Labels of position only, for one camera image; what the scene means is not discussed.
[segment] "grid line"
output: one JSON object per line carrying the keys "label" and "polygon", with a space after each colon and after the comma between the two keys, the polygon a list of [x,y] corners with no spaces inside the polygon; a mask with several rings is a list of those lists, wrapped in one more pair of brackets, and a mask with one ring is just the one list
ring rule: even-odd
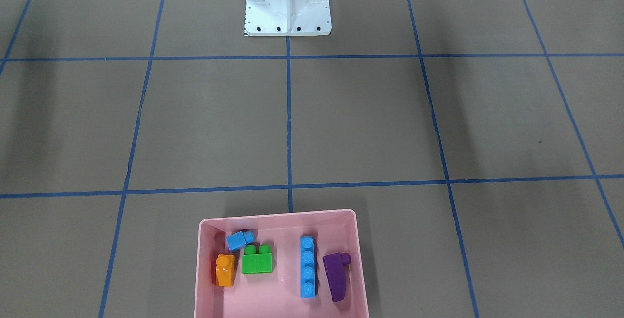
{"label": "grid line", "polygon": [[535,35],[537,35],[537,40],[539,41],[540,46],[542,47],[542,51],[544,52],[544,56],[546,57],[546,61],[548,62],[548,66],[550,67],[550,72],[552,73],[552,76],[555,79],[555,84],[557,85],[557,89],[559,90],[559,95],[561,96],[561,100],[564,102],[564,107],[568,113],[570,122],[574,128],[575,133],[577,134],[577,139],[579,140],[579,144],[581,145],[581,148],[583,149],[585,159],[587,160],[587,164],[589,165],[590,170],[591,170],[591,175],[593,176],[593,179],[596,182],[596,186],[598,187],[598,190],[600,192],[600,196],[602,197],[604,207],[606,208],[606,211],[609,214],[609,218],[611,218],[611,223],[613,223],[613,227],[615,228],[615,233],[617,234],[620,240],[620,245],[624,249],[624,238],[622,236],[622,231],[620,230],[618,221],[615,219],[615,214],[613,214],[613,210],[611,209],[609,200],[606,198],[606,194],[604,190],[602,189],[602,184],[600,183],[600,178],[598,178],[598,174],[593,165],[593,162],[591,162],[591,158],[589,156],[589,152],[587,151],[587,147],[585,146],[585,142],[583,141],[583,137],[581,136],[580,129],[577,125],[574,115],[572,114],[572,110],[570,108],[570,105],[568,104],[568,100],[566,99],[566,94],[564,93],[564,90],[561,87],[561,83],[559,82],[559,77],[557,76],[555,67],[552,64],[552,60],[550,60],[550,54],[546,50],[546,45],[544,45],[544,41],[542,39],[542,35],[540,34],[539,29],[537,29],[537,23],[535,22],[535,18],[533,18],[533,14],[531,13],[531,9],[528,6],[527,0],[522,0],[522,3],[524,4],[524,8],[526,9],[528,18],[531,20],[531,24],[533,25],[533,29],[535,30]]}
{"label": "grid line", "polygon": [[22,10],[22,15],[20,15],[19,17],[18,24],[15,26],[15,30],[13,31],[13,36],[11,36],[9,46],[6,48],[6,53],[4,53],[4,57],[2,58],[2,63],[0,64],[0,76],[4,71],[4,67],[7,63],[9,56],[11,55],[11,50],[13,50],[13,45],[15,44],[15,40],[17,40],[18,38],[18,33],[20,32],[20,28],[22,28],[22,23],[24,22],[24,18],[26,17],[26,13],[28,12],[28,7],[30,7],[32,1],[33,0],[26,0],[24,9]]}
{"label": "grid line", "polygon": [[[466,53],[423,54],[424,58],[497,58],[497,57],[545,57],[543,53]],[[549,53],[549,57],[624,57],[624,53]],[[91,62],[101,60],[285,60],[286,55],[267,56],[108,56],[108,57],[59,57],[59,58],[3,58],[2,62]],[[337,58],[419,58],[418,54],[335,54],[290,55],[293,60],[316,60]]]}
{"label": "grid line", "polygon": [[128,171],[125,175],[125,180],[123,181],[123,194],[121,196],[121,200],[119,201],[119,211],[117,214],[117,222],[115,226],[115,233],[113,235],[113,241],[111,245],[111,255],[109,257],[109,265],[106,271],[106,278],[104,281],[104,288],[102,289],[102,301],[100,302],[100,311],[98,314],[98,318],[103,318],[104,311],[106,309],[106,302],[109,293],[109,287],[111,285],[111,276],[113,271],[113,266],[115,264],[115,255],[117,253],[117,243],[119,240],[119,232],[121,230],[121,224],[123,219],[123,209],[125,207],[125,199],[127,196],[128,187],[130,184],[130,176],[132,172],[132,163],[134,162],[134,153],[137,147],[138,140],[138,130],[141,125],[141,113],[143,111],[143,103],[145,102],[145,93],[147,92],[147,85],[150,80],[150,73],[152,71],[152,62],[154,51],[156,50],[156,40],[158,39],[158,28],[160,25],[160,18],[162,17],[162,10],[165,6],[165,0],[160,0],[160,5],[158,6],[158,16],[156,16],[156,25],[154,25],[154,35],[152,36],[152,47],[150,49],[150,59],[147,62],[147,69],[145,70],[145,80],[143,81],[143,90],[141,93],[141,100],[138,104],[138,113],[136,114],[136,124],[134,126],[134,135],[132,136],[132,145],[130,148],[130,155],[128,157]]}
{"label": "grid line", "polygon": [[429,101],[429,106],[431,108],[431,120],[433,122],[435,135],[437,136],[437,144],[440,149],[440,160],[442,163],[442,169],[444,171],[444,181],[446,184],[446,190],[448,192],[448,200],[450,201],[450,209],[453,213],[455,231],[457,232],[457,242],[459,243],[459,250],[462,255],[462,262],[464,263],[464,272],[466,273],[466,282],[468,284],[468,291],[470,291],[470,301],[472,302],[472,310],[474,312],[475,318],[479,318],[479,307],[477,306],[477,298],[474,294],[474,288],[472,285],[472,276],[470,275],[470,265],[468,264],[468,257],[466,256],[466,247],[464,246],[464,237],[462,236],[462,230],[459,224],[459,216],[457,215],[457,208],[455,207],[455,198],[453,196],[453,189],[450,183],[449,170],[446,166],[446,158],[444,157],[444,148],[442,145],[442,138],[440,136],[440,131],[438,129],[437,118],[435,118],[435,107],[433,104],[433,98],[431,98],[431,90],[429,88],[427,69],[425,67],[423,50],[421,49],[421,41],[418,36],[418,28],[416,26],[416,21],[414,18],[414,9],[412,8],[412,0],[407,0],[407,2],[408,2],[408,9],[409,9],[409,17],[410,17],[410,20],[412,21],[412,29],[414,30],[414,40],[416,43],[416,49],[418,51],[418,58],[421,63],[421,71],[423,72],[423,81],[425,84],[425,89],[427,91],[427,100]]}
{"label": "grid line", "polygon": [[[624,174],[598,175],[600,179],[624,179]],[[584,176],[544,176],[519,178],[483,178],[483,179],[451,179],[451,184],[496,184],[504,182],[541,182],[562,180],[593,180],[593,175]],[[144,194],[180,194],[188,192],[228,192],[251,190],[286,190],[286,189],[320,189],[328,187],[373,187],[373,186],[403,186],[403,185],[441,185],[446,180],[398,180],[376,182],[332,182],[309,184],[275,184],[275,185],[241,185],[241,186],[214,186],[214,187],[178,187],[170,189],[129,189],[129,190],[100,190],[100,191],[60,191],[60,192],[24,192],[0,194],[0,199],[28,199],[28,198],[60,198],[75,196],[121,196]]]}

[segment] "green block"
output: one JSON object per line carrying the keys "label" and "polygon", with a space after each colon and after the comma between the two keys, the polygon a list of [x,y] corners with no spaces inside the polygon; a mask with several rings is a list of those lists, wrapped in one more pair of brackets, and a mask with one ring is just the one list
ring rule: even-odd
{"label": "green block", "polygon": [[243,274],[271,273],[273,271],[271,246],[261,245],[259,253],[255,245],[245,246],[241,270]]}

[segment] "purple block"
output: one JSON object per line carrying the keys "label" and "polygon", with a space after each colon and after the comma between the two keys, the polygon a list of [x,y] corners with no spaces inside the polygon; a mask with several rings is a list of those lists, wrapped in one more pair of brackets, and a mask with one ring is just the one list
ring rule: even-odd
{"label": "purple block", "polygon": [[351,256],[346,253],[336,252],[323,256],[323,266],[327,274],[327,283],[330,285],[331,300],[339,302],[345,299],[347,291],[347,276],[345,265],[351,263]]}

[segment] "long blue block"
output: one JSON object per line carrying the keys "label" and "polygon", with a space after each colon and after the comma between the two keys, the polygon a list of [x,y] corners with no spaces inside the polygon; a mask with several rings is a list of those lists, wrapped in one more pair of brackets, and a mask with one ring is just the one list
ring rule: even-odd
{"label": "long blue block", "polygon": [[316,296],[316,260],[314,258],[314,238],[301,237],[301,297]]}

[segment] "gray floor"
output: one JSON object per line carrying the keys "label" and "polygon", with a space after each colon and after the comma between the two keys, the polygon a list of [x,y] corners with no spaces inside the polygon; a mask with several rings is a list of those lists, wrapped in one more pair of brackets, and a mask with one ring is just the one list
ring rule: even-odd
{"label": "gray floor", "polygon": [[624,316],[624,0],[243,5],[0,0],[0,316],[191,317],[202,219],[339,208],[372,317]]}

